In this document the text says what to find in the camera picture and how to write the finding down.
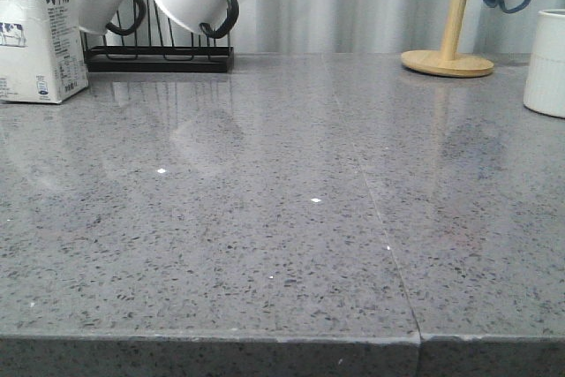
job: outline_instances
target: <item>milk carton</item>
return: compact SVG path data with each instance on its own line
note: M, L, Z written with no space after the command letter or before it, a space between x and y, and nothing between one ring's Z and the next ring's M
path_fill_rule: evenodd
M88 85L74 0L0 0L0 100L60 103Z

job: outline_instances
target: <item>cow illustration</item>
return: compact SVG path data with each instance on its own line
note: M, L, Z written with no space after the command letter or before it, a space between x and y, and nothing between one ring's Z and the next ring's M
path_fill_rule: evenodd
M4 46L26 46L24 27L21 24L0 22L0 44Z

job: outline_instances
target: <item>mug rack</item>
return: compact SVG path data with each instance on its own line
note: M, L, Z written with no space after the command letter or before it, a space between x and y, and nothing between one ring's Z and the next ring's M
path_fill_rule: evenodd
M451 0L440 50L412 50L402 54L404 66L442 77L473 78L493 72L494 64L482 57L457 53L467 0Z
M193 34L164 15L154 0L145 22L131 35L82 34L85 63L90 72L229 72L234 64L230 34L221 39ZM116 23L137 16L138 6L123 5Z

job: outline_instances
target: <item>wooden base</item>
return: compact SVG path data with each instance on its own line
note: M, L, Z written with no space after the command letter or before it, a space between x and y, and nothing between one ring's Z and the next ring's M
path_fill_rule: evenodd
M443 77L484 77L494 71L494 64L482 57L456 53L451 61L441 60L438 50L412 50L402 54L404 66L425 74Z

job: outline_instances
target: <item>wooden mug tree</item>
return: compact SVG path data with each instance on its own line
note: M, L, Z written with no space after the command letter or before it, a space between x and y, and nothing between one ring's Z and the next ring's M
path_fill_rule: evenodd
M414 71L445 77L483 77L494 64L482 57L457 53L467 0L451 0L440 50L412 50L402 54L404 66Z

